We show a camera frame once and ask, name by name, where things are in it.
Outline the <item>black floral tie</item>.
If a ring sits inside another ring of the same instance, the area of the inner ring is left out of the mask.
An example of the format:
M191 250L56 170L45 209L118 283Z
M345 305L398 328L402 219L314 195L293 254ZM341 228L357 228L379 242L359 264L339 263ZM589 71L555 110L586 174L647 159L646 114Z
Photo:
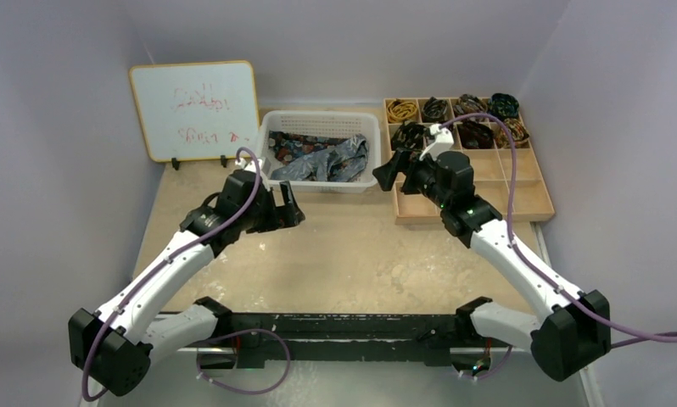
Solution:
M415 121L404 121L390 137L392 150L423 150L428 128Z

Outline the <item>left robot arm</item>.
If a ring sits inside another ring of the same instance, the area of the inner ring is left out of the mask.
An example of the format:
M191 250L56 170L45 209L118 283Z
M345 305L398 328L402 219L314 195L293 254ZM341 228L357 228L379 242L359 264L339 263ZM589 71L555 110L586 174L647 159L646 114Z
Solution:
M242 233L286 229L305 219L291 184L279 186L281 205L260 170L233 171L221 191L188 212L162 254L137 279L98 309L80 308L70 317L70 360L81 370L84 401L128 394L153 364L191 343L220 347L235 337L267 335L291 358L275 332L257 326L236 329L233 312L210 298L165 320L155 319L180 288Z

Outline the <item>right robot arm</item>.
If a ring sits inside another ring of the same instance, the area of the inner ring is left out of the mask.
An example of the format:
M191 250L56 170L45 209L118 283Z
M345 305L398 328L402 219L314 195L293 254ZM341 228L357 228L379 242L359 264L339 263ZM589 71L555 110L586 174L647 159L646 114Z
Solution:
M486 259L519 292L531 314L493 301L457 319L455 333L467 345L485 337L528 350L537 366L561 382L612 349L610 304L597 290L589 293L558 275L513 233L512 224L474 186L467 155L457 151L429 154L398 149L373 170L378 185L390 190L404 175L401 192L421 194L439 209L445 229Z

